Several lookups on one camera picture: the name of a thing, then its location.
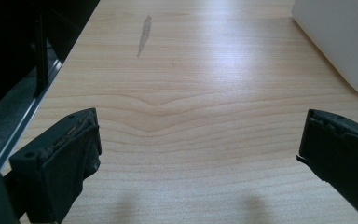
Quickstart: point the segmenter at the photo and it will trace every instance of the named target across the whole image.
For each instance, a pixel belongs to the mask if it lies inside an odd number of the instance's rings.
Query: dark stain
[[[142,36],[141,36],[141,40],[139,42],[139,50],[138,50],[138,54],[137,56],[141,56],[141,52],[145,47],[146,41],[149,38],[149,34],[150,34],[150,29],[152,27],[152,17],[151,16],[147,16],[144,22],[144,27],[142,29]]]

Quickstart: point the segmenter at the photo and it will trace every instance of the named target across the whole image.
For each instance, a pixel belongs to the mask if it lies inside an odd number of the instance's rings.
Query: black object
[[[35,67],[28,10],[24,1],[0,0],[0,100]]]
[[[28,0],[34,7],[37,86],[35,97],[48,85],[47,39],[63,63],[99,0]]]
[[[5,186],[0,176],[0,223],[16,223],[25,212],[33,223],[61,223],[100,166],[98,130],[95,109],[82,110],[11,156]]]
[[[358,123],[311,109],[297,159],[358,211]]]

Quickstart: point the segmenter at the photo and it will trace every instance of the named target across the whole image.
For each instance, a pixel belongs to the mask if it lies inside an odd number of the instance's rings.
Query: wooden desk
[[[308,109],[358,122],[358,93],[293,3],[102,0],[19,143],[97,108],[102,166],[64,223],[358,223],[295,159]]]

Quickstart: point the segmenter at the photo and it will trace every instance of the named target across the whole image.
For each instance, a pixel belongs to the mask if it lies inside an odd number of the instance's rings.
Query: white object
[[[358,91],[358,0],[296,0],[293,17]]]

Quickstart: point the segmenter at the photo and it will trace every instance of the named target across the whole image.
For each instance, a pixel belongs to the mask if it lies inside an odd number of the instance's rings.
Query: wooden table surface
[[[18,144],[96,107],[102,165],[64,223],[358,223],[295,158],[308,109],[358,122],[358,92],[293,4],[101,0]]]

